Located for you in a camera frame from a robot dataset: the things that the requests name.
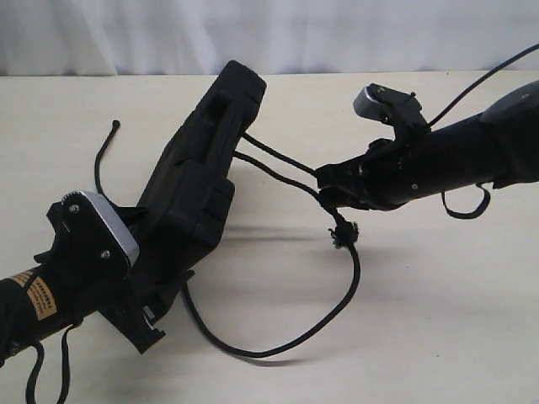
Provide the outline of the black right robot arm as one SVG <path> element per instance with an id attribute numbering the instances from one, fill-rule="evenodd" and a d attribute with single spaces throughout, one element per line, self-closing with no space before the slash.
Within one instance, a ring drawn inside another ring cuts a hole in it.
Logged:
<path id="1" fill-rule="evenodd" d="M 479 114 L 431 130 L 411 93 L 372 83 L 353 102 L 357 115 L 393 128 L 350 160 L 316 169 L 327 207 L 395 210 L 469 185 L 501 189 L 538 180 L 538 83 L 506 94 Z"/>

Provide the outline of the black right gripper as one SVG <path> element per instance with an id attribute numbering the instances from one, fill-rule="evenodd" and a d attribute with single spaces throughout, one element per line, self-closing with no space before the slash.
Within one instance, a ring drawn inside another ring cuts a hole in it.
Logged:
<path id="1" fill-rule="evenodd" d="M 315 179 L 327 208 L 395 210 L 434 194 L 434 137 L 407 144 L 378 139 L 359 157 L 316 168 Z"/>

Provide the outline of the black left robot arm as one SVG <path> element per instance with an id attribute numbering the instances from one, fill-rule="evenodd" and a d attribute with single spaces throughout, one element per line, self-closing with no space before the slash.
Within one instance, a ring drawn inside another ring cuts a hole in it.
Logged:
<path id="1" fill-rule="evenodd" d="M 155 324 L 203 258 L 197 235 L 137 243 L 121 213 L 95 193 L 51 205 L 55 231 L 35 267 L 1 281 L 1 357 L 7 359 L 100 313 L 143 354 L 165 333 Z"/>

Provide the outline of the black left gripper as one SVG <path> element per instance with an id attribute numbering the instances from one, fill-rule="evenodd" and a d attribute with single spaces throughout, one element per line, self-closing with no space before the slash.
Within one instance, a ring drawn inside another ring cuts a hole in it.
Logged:
<path id="1" fill-rule="evenodd" d="M 147 207 L 115 205 L 114 210 L 134 239 L 142 240 Z M 61 318 L 64 327 L 99 312 L 141 354 L 163 338 L 164 332 L 151 324 L 169 312 L 180 291 L 195 275 L 195 271 L 189 269 L 157 286 L 147 300 L 147 307 L 152 313 L 149 322 L 136 302 L 134 287 L 130 282 L 132 268 L 124 279 L 106 279 L 95 275 L 84 277 L 65 265 L 54 268 L 51 250 L 44 255 L 42 268 L 41 278 L 52 292 L 56 316 Z"/>

